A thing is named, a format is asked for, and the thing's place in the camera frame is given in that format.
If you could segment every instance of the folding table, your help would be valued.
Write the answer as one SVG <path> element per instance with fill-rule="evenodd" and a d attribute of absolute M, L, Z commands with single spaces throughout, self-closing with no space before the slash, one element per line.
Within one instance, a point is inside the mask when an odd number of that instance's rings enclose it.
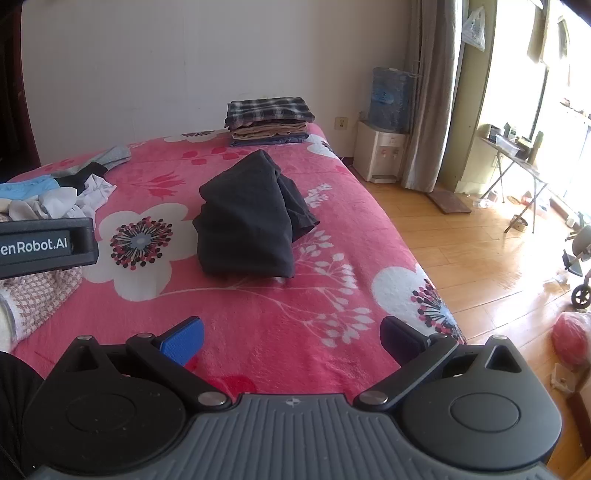
<path fill-rule="evenodd" d="M 509 226 L 505 230 L 505 233 L 507 233 L 510 230 L 510 228 L 515 224 L 515 222 L 517 220 L 519 220 L 523 216 L 523 214 L 527 211 L 528 208 L 530 208 L 530 206 L 532 204 L 534 205 L 534 223 L 533 223 L 533 226 L 532 226 L 532 229 L 531 229 L 531 233 L 534 233 L 535 232 L 535 211 L 537 210 L 536 200 L 537 200 L 538 196 L 540 196 L 540 193 L 542 193 L 544 191 L 544 189 L 548 186 L 549 182 L 547 182 L 546 180 L 543 180 L 540 177 L 540 172 L 534 166 L 532 166 L 529 163 L 527 163 L 525 160 L 521 160 L 520 158 L 517 158 L 517 157 L 514 157 L 513 155 L 510 155 L 505 150 L 503 150 L 499 145 L 494 144 L 493 142 L 491 142 L 487 138 L 482 138 L 482 137 L 479 137 L 479 138 L 484 143 L 486 143 L 487 145 L 490 145 L 492 148 L 494 148 L 496 150 L 496 164 L 499 167 L 499 178 L 497 178 L 495 180 L 495 182 L 490 186 L 490 188 L 480 198 L 481 199 L 485 198 L 489 194 L 489 192 L 495 187 L 495 185 L 497 183 L 501 182 L 501 195 L 502 195 L 502 198 L 503 198 L 503 203 L 505 203 L 505 192 L 503 191 L 503 176 L 505 175 L 505 173 L 507 173 L 507 171 L 509 171 L 509 169 L 514 164 L 519 165 L 527 173 L 529 173 L 531 175 L 531 177 L 534 179 L 534 197 L 532 198 L 531 202 L 529 202 L 525 206 L 525 208 L 523 209 L 523 211 L 516 218 L 514 218 L 511 221 L 511 223 L 509 224 Z M 501 157 L 503 155 L 506 156 L 509 160 L 511 160 L 511 163 L 505 169 L 505 171 L 502 171 L 501 170 Z M 542 184 L 542 188 L 539 191 L 538 191 L 538 182 L 540 184 Z"/>

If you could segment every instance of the table legs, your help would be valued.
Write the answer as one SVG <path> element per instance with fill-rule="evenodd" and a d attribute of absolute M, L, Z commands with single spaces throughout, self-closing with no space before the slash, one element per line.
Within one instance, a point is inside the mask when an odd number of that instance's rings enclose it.
<path fill-rule="evenodd" d="M 538 196 L 538 182 L 534 179 L 534 224 L 531 226 L 531 233 L 535 233 L 535 214 L 538 211 L 538 202 L 535 198 Z"/>
<path fill-rule="evenodd" d="M 517 220 L 519 220 L 519 219 L 520 219 L 520 218 L 523 216 L 523 214 L 524 214 L 524 213 L 527 211 L 527 209 L 528 209 L 528 208 L 531 206 L 531 204 L 532 204 L 532 203 L 534 204 L 534 208 L 535 208 L 535 201 L 536 201 L 536 200 L 537 200 L 537 198 L 540 196 L 540 193 L 542 193 L 542 192 L 544 191 L 544 189 L 545 189 L 547 186 L 548 186 L 548 184 L 547 184 L 547 183 L 544 183 L 544 185 L 543 185 L 543 187 L 540 189 L 540 191 L 539 191 L 539 192 L 537 192 L 537 193 L 534 195 L 534 198 L 532 199 L 532 201 L 531 201 L 531 202 L 529 202 L 529 203 L 528 203 L 528 204 L 525 206 L 525 208 L 524 208 L 524 209 L 521 211 L 521 213 L 520 213 L 520 214 L 519 214 L 519 215 L 518 215 L 516 218 L 514 218 L 514 219 L 511 221 L 511 223 L 509 224 L 509 226 L 508 226 L 508 227 L 507 227 L 507 229 L 505 230 L 505 233 L 507 233 L 507 232 L 508 232 L 508 231 L 511 229 L 511 227 L 512 227 L 512 226 L 515 224 L 515 222 L 516 222 Z M 535 229 L 535 210 L 534 210 L 534 229 Z"/>
<path fill-rule="evenodd" d="M 482 197 L 480 197 L 481 199 L 483 199 L 484 197 L 486 197 L 486 196 L 487 196 L 487 195 L 490 193 L 490 191 L 491 191 L 491 190 L 492 190 L 492 189 L 495 187 L 495 185 L 496 185 L 497 183 L 499 183 L 499 181 L 501 181 L 501 188 L 502 188 L 502 186 L 503 186 L 503 184 L 502 184 L 502 178 L 503 178 L 503 176 L 505 175 L 505 173 L 507 173 L 507 171 L 508 171 L 508 170 L 509 170 L 509 169 L 510 169 L 512 166 L 513 166 L 513 162 L 511 162 L 511 164 L 510 164 L 510 165 L 509 165 L 509 166 L 508 166 L 508 167 L 505 169 L 505 171 L 501 173 L 501 176 L 495 180 L 495 182 L 494 182 L 494 183 L 493 183 L 493 184 L 490 186 L 490 188 L 489 188 L 489 189 L 488 189 L 486 192 L 484 192 L 484 194 L 482 195 Z M 499 155 L 499 172 L 501 172 L 501 162 L 500 162 L 500 155 Z"/>
<path fill-rule="evenodd" d="M 503 188 L 503 172 L 501 171 L 501 152 L 496 155 L 496 165 L 499 167 L 499 180 L 501 181 L 501 198 L 505 203 L 505 189 Z"/>

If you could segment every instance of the pile of laundry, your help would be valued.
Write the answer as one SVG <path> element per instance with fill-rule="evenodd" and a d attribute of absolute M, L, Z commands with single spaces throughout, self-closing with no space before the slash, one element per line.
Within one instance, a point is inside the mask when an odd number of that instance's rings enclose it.
<path fill-rule="evenodd" d="M 294 276 L 291 244 L 320 222 L 267 152 L 247 155 L 199 193 L 205 204 L 193 226 L 205 273 Z"/>
<path fill-rule="evenodd" d="M 113 147 L 67 170 L 0 184 L 0 213 L 7 214 L 11 220 L 79 217 L 94 220 L 96 210 L 116 188 L 103 176 L 130 158 L 129 148 Z"/>
<path fill-rule="evenodd" d="M 228 104 L 230 146 L 302 143 L 314 115 L 301 97 L 242 100 Z"/>
<path fill-rule="evenodd" d="M 90 217 L 115 185 L 103 175 L 131 152 L 114 147 L 82 165 L 18 183 L 0 184 L 0 222 Z M 82 283 L 82 268 L 0 280 L 0 351 L 9 352 L 39 328 Z"/>

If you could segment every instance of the blue folded cloth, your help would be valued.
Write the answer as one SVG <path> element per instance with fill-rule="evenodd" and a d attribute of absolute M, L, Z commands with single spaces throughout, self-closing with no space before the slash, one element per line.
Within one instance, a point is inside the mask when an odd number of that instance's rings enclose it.
<path fill-rule="evenodd" d="M 42 175 L 31 180 L 0 184 L 0 198 L 9 200 L 25 200 L 60 186 L 51 175 Z"/>
<path fill-rule="evenodd" d="M 276 135 L 271 138 L 257 138 L 253 140 L 233 140 L 231 147 L 250 147 L 252 145 L 279 145 L 283 143 L 303 143 L 308 134 Z"/>

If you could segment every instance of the wall outlet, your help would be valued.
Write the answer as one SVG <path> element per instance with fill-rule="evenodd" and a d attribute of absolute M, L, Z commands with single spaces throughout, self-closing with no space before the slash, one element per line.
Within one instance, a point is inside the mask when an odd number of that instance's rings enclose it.
<path fill-rule="evenodd" d="M 335 130 L 347 130 L 349 119 L 345 116 L 335 117 Z"/>

